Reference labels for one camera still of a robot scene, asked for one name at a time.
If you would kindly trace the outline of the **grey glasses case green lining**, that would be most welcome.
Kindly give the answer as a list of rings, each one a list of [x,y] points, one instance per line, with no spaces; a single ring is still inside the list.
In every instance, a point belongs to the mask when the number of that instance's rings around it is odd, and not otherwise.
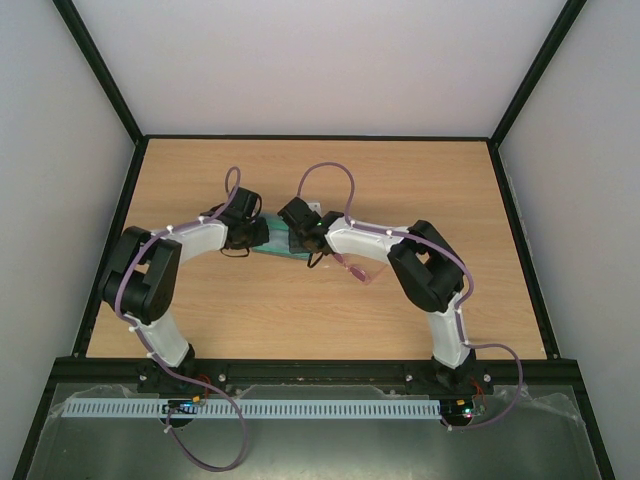
[[[308,259],[310,252],[303,247],[298,237],[279,216],[261,213],[259,217],[266,221],[269,240],[260,246],[252,247],[252,252],[297,260]]]

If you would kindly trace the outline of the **pink sunglasses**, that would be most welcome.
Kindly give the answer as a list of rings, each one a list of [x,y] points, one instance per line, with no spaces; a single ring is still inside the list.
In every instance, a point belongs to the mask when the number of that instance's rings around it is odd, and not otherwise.
[[[335,253],[333,259],[362,285],[371,284],[387,268],[386,264],[366,257]]]

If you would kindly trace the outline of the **light blue cleaning cloth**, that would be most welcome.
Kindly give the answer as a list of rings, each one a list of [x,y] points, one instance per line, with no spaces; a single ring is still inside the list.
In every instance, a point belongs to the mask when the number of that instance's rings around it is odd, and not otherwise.
[[[265,249],[270,252],[287,255],[302,255],[308,252],[300,243],[295,233],[290,230],[274,229],[269,232],[269,242]]]

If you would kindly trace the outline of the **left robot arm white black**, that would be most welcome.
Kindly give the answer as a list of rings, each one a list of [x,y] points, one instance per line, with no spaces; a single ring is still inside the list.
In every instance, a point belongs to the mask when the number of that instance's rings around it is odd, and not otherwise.
[[[227,200],[195,220],[160,230],[126,228],[99,282],[102,301],[129,326],[147,357],[177,382],[201,386],[193,376],[195,351],[170,312],[178,271],[209,252],[250,250],[269,240],[261,196],[235,186]]]

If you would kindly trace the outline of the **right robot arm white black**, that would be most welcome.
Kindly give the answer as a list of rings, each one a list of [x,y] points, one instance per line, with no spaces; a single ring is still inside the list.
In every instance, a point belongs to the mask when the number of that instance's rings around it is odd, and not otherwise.
[[[298,197],[278,216],[313,254],[356,255],[389,265],[408,300],[426,313],[433,340],[428,379],[450,392],[470,381],[475,353],[462,315],[468,270],[431,223],[392,228],[335,211],[322,216]]]

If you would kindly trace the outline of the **left controller board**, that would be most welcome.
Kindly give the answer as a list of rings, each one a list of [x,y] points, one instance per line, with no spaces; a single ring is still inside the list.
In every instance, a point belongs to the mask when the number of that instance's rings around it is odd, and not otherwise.
[[[160,406],[160,413],[167,415],[171,411],[175,414],[196,415],[207,405],[204,397],[193,397],[191,399],[165,399]]]

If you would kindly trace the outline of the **controller board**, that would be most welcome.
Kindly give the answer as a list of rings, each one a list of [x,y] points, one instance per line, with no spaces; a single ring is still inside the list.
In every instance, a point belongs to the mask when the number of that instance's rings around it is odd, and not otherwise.
[[[196,415],[207,405],[204,397],[193,397],[191,399],[165,399],[160,406],[160,413],[167,415],[171,411],[175,414]]]
[[[483,415],[487,407],[487,400],[480,397],[446,399],[440,401],[440,414],[447,418],[472,419]]]

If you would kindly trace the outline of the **right controller board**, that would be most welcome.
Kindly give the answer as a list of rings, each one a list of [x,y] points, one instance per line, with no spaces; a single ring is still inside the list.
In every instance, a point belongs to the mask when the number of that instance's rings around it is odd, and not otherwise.
[[[446,399],[440,401],[440,414],[447,418],[472,419],[483,415],[487,407],[487,400],[480,397]]]

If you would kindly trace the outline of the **black aluminium frame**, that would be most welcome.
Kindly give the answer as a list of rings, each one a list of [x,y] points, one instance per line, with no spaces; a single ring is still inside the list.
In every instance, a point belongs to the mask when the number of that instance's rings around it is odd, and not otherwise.
[[[94,75],[99,81],[107,98],[122,121],[125,130],[134,142],[135,149],[124,181],[124,186],[116,206],[114,218],[103,249],[110,254],[116,243],[116,237],[124,225],[125,215],[130,208],[135,186],[138,182],[151,136],[141,132],[124,97],[116,85],[98,47],[89,33],[80,13],[71,1],[57,1],[55,7],[65,23],[74,41],[80,48]],[[563,6],[549,34],[536,54],[523,81],[518,87],[506,112],[502,116],[495,132],[482,138],[488,148],[489,157],[506,212],[509,228],[513,237],[525,284],[532,303],[537,327],[539,329],[543,351],[543,360],[526,360],[523,363],[525,380],[531,385],[569,385],[572,387],[582,420],[586,423],[590,448],[599,474],[604,479],[614,476],[600,430],[597,425],[590,399],[584,385],[577,361],[565,359],[553,332],[542,291],[534,271],[530,249],[525,244],[524,228],[516,214],[515,198],[507,181],[507,175],[499,154],[499,147],[524,108],[534,88],[560,48],[571,27],[581,13],[584,2],[568,1]],[[146,360],[89,359],[86,356],[89,341],[93,334],[98,313],[98,295],[92,292],[82,316],[79,331],[72,353],[55,360],[41,401],[36,410],[32,426],[20,455],[14,476],[24,479],[34,471],[34,459],[38,444],[43,437],[45,415],[52,405],[54,389],[61,383],[77,380],[84,384],[96,384],[101,380],[116,383],[122,380],[130,383],[137,367],[148,366]],[[271,382],[293,381],[295,375],[303,375],[303,384],[317,386],[357,386],[369,383],[372,386],[397,386],[404,393],[409,392],[408,382],[400,379],[401,374],[409,373],[413,367],[428,367],[427,360],[205,360],[197,361],[197,366],[211,370],[216,366],[231,372],[234,380],[246,386],[252,380]]]

